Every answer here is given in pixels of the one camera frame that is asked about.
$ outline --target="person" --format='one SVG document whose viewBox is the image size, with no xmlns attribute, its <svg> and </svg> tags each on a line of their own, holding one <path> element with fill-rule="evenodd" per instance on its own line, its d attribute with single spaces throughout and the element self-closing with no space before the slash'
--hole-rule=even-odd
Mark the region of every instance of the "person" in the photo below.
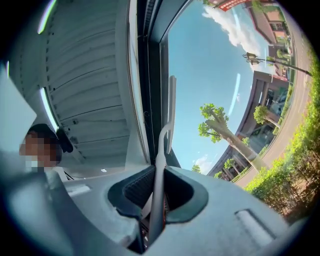
<svg viewBox="0 0 320 256">
<path fill-rule="evenodd" d="M 57 166 L 62 160 L 62 148 L 56 134 L 45 123 L 33 125 L 27 132 L 19 149 L 25 157 L 27 170 L 43 168 L 45 171 Z"/>
</svg>

